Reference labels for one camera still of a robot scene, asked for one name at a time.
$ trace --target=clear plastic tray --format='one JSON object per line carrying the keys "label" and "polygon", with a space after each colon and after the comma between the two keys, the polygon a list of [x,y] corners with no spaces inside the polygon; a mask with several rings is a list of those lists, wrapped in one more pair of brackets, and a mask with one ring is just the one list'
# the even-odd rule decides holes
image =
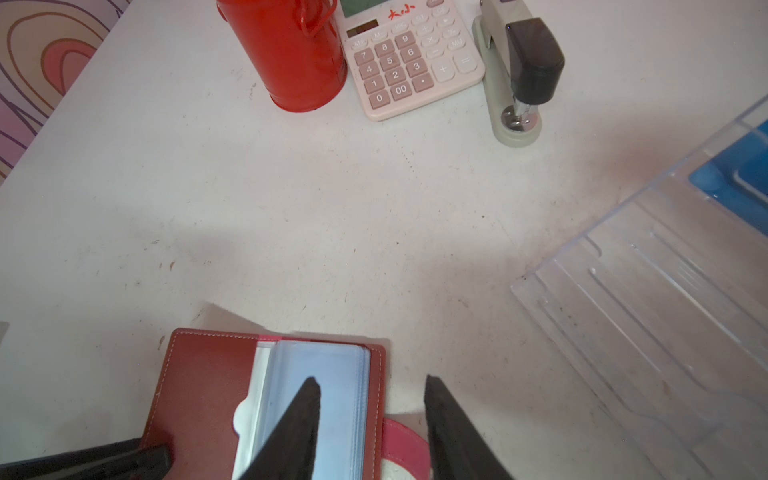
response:
{"label": "clear plastic tray", "polygon": [[768,237],[688,177],[768,97],[512,285],[669,480],[768,478]]}

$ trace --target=number button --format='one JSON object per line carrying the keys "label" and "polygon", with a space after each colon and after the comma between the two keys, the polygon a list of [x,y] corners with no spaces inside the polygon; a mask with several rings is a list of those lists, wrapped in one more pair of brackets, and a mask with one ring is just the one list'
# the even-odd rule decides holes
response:
{"label": "number button", "polygon": [[427,35],[428,33],[432,33],[432,30],[434,30],[434,27],[431,25],[422,25],[416,29],[416,34],[419,37],[423,37],[424,35]]}
{"label": "number button", "polygon": [[384,76],[386,77],[387,85],[394,85],[406,79],[406,72],[402,67],[398,67],[386,72]]}
{"label": "number button", "polygon": [[360,66],[360,76],[363,80],[379,74],[379,66],[374,61],[369,61]]}
{"label": "number button", "polygon": [[355,63],[357,63],[357,65],[368,63],[371,60],[373,60],[373,52],[370,48],[355,53]]}
{"label": "number button", "polygon": [[392,52],[391,54],[381,57],[379,61],[382,64],[382,70],[387,71],[390,70],[398,65],[400,65],[400,59],[397,58],[397,54],[395,52]]}
{"label": "number button", "polygon": [[424,91],[427,88],[432,88],[435,86],[435,82],[432,80],[432,76],[430,76],[429,73],[420,75],[414,78],[412,81],[413,81],[413,89],[416,90],[416,93],[419,93],[420,91]]}
{"label": "number button", "polygon": [[365,48],[366,45],[368,45],[368,41],[364,38],[358,38],[354,42],[352,42],[352,50],[359,50],[361,48]]}
{"label": "number button", "polygon": [[366,80],[364,85],[366,86],[366,93],[371,94],[384,88],[384,79],[381,75],[376,75],[374,78]]}
{"label": "number button", "polygon": [[407,81],[404,81],[400,85],[395,85],[394,87],[390,88],[389,91],[392,92],[392,98],[394,98],[395,101],[402,100],[405,97],[410,97],[413,93],[413,90],[411,90],[411,86]]}
{"label": "number button", "polygon": [[429,15],[420,13],[417,16],[413,17],[413,20],[411,21],[411,23],[413,23],[414,25],[418,25],[420,23],[426,22],[427,20],[429,20]]}
{"label": "number button", "polygon": [[427,62],[423,58],[417,58],[416,60],[406,65],[406,70],[408,71],[409,77],[421,75],[427,71]]}
{"label": "number button", "polygon": [[456,27],[447,28],[446,30],[442,31],[442,37],[443,38],[454,38],[456,35],[462,33],[461,30],[459,30]]}
{"label": "number button", "polygon": [[472,57],[472,53],[469,51],[455,55],[453,62],[456,64],[456,69],[461,73],[469,73],[478,67],[478,62],[475,61],[475,58]]}
{"label": "number button", "polygon": [[408,22],[397,22],[395,23],[395,26],[392,27],[392,33],[398,34],[401,31],[405,31],[406,28],[408,28]]}
{"label": "number button", "polygon": [[456,74],[453,65],[448,58],[439,58],[432,63],[432,73],[435,74],[435,80],[440,83],[448,81]]}
{"label": "number button", "polygon": [[381,40],[385,39],[387,35],[388,34],[387,34],[386,31],[383,31],[383,30],[382,31],[378,31],[375,34],[371,35],[371,41],[381,41]]}
{"label": "number button", "polygon": [[402,35],[397,35],[395,37],[395,43],[397,44],[397,48],[405,48],[410,44],[416,43],[416,38],[413,36],[412,31],[407,31]]}
{"label": "number button", "polygon": [[443,15],[446,15],[450,11],[451,9],[448,8],[447,5],[440,5],[438,8],[435,8],[434,10],[432,10],[432,16],[435,18],[442,17]]}
{"label": "number button", "polygon": [[371,108],[373,110],[377,108],[381,108],[384,105],[389,105],[389,94],[386,92],[386,90],[382,90],[379,93],[373,94],[370,97],[368,97],[368,100],[371,101]]}
{"label": "number button", "polygon": [[437,58],[440,55],[442,55],[444,51],[445,50],[443,50],[442,47],[432,47],[429,50],[427,50],[425,55],[427,56],[427,58]]}
{"label": "number button", "polygon": [[466,43],[467,42],[464,41],[464,38],[454,38],[448,42],[448,50],[459,50],[460,48],[464,47]]}
{"label": "number button", "polygon": [[429,48],[433,45],[437,45],[437,42],[440,41],[440,37],[435,33],[434,35],[430,35],[429,37],[422,40],[422,47]]}
{"label": "number button", "polygon": [[453,25],[453,17],[443,17],[437,21],[437,26],[440,28],[449,27],[451,25]]}
{"label": "number button", "polygon": [[411,45],[408,48],[402,49],[400,55],[402,56],[402,61],[408,63],[411,60],[416,60],[418,57],[421,57],[422,53],[419,50],[419,47]]}
{"label": "number button", "polygon": [[395,45],[392,45],[392,40],[383,41],[373,47],[376,50],[376,56],[381,58],[384,55],[389,55],[395,51]]}

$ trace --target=red cylindrical container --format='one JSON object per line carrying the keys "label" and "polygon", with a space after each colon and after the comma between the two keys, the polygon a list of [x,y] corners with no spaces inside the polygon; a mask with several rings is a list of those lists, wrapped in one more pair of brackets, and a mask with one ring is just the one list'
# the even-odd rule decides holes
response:
{"label": "red cylindrical container", "polygon": [[338,0],[217,0],[278,107],[310,111],[344,86]]}

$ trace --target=pink calculator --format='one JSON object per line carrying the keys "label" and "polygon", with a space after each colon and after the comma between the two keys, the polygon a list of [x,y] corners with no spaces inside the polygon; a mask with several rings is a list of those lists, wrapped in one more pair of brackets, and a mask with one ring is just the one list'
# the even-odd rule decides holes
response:
{"label": "pink calculator", "polygon": [[335,12],[362,109],[385,120],[482,80],[472,32],[452,0],[339,0]]}

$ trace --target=colorful swirl pattern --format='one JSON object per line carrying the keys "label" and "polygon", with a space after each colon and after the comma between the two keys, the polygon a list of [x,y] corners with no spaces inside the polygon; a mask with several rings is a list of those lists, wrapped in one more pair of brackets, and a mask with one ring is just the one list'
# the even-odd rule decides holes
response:
{"label": "colorful swirl pattern", "polygon": [[0,184],[131,0],[0,0]]}

